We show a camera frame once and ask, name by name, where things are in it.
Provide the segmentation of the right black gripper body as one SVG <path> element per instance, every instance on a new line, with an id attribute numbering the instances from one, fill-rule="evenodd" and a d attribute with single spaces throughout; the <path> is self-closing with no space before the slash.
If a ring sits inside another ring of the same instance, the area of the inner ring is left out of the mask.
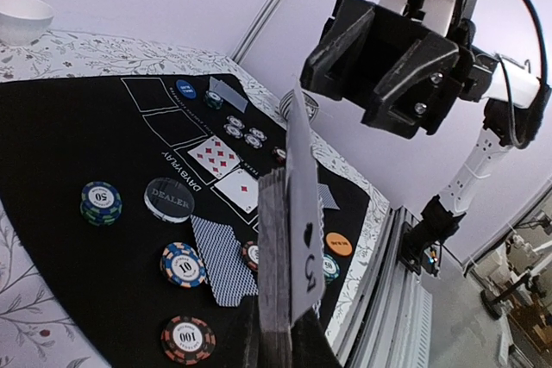
<path id="1" fill-rule="evenodd" d="M 498 62 L 473 44 L 477 0 L 336 0 L 300 75 L 303 89 L 410 139 L 434 134 L 457 100 L 478 102 Z"/>

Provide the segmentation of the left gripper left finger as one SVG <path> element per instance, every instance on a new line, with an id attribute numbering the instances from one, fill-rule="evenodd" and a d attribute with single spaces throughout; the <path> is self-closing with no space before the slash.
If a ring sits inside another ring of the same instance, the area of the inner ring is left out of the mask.
<path id="1" fill-rule="evenodd" d="M 260 314 L 256 296 L 246 296 L 241 300 L 241 325 L 241 367 L 262 367 Z"/>

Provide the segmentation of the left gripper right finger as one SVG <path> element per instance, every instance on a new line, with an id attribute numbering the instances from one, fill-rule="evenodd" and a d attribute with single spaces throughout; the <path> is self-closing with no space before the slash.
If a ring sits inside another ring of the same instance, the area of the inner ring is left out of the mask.
<path id="1" fill-rule="evenodd" d="M 293 368 L 342 368 L 313 309 L 295 321 L 291 335 Z"/>

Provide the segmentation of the blue card deck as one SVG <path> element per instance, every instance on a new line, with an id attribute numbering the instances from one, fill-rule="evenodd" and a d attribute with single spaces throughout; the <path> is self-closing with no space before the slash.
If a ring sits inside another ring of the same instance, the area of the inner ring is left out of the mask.
<path id="1" fill-rule="evenodd" d="M 259 180 L 258 307 L 266 367 L 292 366 L 292 327 L 325 291 L 317 162 L 299 85 L 288 112 L 285 151 L 285 166 Z"/>

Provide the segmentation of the red chip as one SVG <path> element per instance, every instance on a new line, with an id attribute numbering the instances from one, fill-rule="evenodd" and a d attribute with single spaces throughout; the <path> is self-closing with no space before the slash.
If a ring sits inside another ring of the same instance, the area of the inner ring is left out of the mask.
<path id="1" fill-rule="evenodd" d="M 275 158 L 275 160 L 283 165 L 286 161 L 286 151 L 281 148 L 281 147 L 275 147 L 273 150 L 272 150 L 272 154 L 273 154 L 273 157 Z"/>
<path id="2" fill-rule="evenodd" d="M 215 351 L 216 336 L 205 321 L 177 315 L 161 331 L 160 343 L 171 361 L 195 365 L 208 359 Z"/>
<path id="3" fill-rule="evenodd" d="M 259 248 L 256 242 L 252 240 L 245 242 L 241 247 L 241 255 L 249 269 L 258 271 Z"/>

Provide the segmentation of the green chip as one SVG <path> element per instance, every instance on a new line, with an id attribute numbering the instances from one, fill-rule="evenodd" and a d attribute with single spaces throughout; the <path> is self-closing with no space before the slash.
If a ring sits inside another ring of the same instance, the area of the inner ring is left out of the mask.
<path id="1" fill-rule="evenodd" d="M 204 94 L 204 102 L 212 109 L 219 110 L 224 104 L 222 97 L 212 90 L 207 90 Z"/>
<path id="2" fill-rule="evenodd" d="M 337 261 L 328 254 L 323 255 L 323 275 L 326 284 L 330 284 L 334 280 L 338 279 L 341 270 Z"/>
<path id="3" fill-rule="evenodd" d="M 90 224 L 97 227 L 110 226 L 122 214 L 121 194 L 107 182 L 89 182 L 81 190 L 79 209 Z"/>

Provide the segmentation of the orange big blind button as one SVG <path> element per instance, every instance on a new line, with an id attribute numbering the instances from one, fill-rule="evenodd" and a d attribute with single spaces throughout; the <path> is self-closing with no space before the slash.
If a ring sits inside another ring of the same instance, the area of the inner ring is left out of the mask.
<path id="1" fill-rule="evenodd" d="M 325 235 L 327 247 L 336 255 L 348 257 L 353 253 L 352 243 L 342 234 L 329 232 Z"/>

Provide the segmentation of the clear dealer button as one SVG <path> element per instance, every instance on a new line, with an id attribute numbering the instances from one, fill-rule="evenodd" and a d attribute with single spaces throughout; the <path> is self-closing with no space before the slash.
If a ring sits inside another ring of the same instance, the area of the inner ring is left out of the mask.
<path id="1" fill-rule="evenodd" d="M 187 221 L 195 199 L 185 185 L 172 178 L 155 178 L 146 187 L 144 203 L 157 218 L 172 224 Z"/>

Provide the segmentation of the white chip cluster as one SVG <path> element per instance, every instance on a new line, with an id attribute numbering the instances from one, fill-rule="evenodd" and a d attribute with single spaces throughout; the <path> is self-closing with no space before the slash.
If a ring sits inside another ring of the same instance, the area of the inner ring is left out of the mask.
<path id="1" fill-rule="evenodd" d="M 262 148 L 262 140 L 260 140 L 258 137 L 256 137 L 253 134 L 245 134 L 243 136 L 244 141 L 251 146 L 254 149 L 260 149 Z"/>
<path id="2" fill-rule="evenodd" d="M 258 138 L 259 140 L 261 141 L 266 141 L 267 140 L 267 136 L 264 132 L 262 132 L 261 130 L 259 130 L 258 128 L 250 128 L 248 130 L 248 132 L 255 136 L 256 138 Z"/>
<path id="3" fill-rule="evenodd" d="M 228 134 L 229 136 L 231 137 L 234 137 L 236 139 L 241 139 L 243 137 L 243 133 L 242 133 L 242 130 L 240 128 L 237 128 L 236 126 L 234 125 L 231 125 L 231 124 L 225 124 L 223 126 L 224 128 L 224 131 L 226 132 L 226 134 Z"/>

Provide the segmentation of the blue small blind button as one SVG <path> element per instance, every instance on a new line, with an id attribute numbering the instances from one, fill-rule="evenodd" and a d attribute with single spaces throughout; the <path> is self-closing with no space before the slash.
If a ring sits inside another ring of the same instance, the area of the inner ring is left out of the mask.
<path id="1" fill-rule="evenodd" d="M 184 79 L 178 79 L 175 84 L 179 93 L 186 99 L 193 100 L 197 97 L 196 89 Z"/>

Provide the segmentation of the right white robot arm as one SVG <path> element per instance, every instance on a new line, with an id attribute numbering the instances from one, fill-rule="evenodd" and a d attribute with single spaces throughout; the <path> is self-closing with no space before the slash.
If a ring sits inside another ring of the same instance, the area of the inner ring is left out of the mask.
<path id="1" fill-rule="evenodd" d="M 537 33 L 531 0 L 521 0 Z M 548 61 L 531 74 L 474 45 L 477 0 L 336 0 L 321 39 L 304 62 L 304 89 L 362 108 L 371 128 L 410 139 L 434 134 L 455 102 L 484 102 L 480 136 L 452 181 L 422 219 L 406 227 L 409 245 L 445 241 L 458 229 L 481 182 L 542 125 L 551 89 Z"/>

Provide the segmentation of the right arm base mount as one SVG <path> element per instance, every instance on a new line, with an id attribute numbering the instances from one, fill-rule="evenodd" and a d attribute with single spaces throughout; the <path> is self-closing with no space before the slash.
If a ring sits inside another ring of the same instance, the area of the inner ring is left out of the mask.
<path id="1" fill-rule="evenodd" d="M 460 228 L 465 213 L 454 213 L 434 196 L 422 211 L 422 220 L 415 226 L 404 222 L 398 249 L 398 261 L 410 272 L 439 275 L 444 242 Z"/>

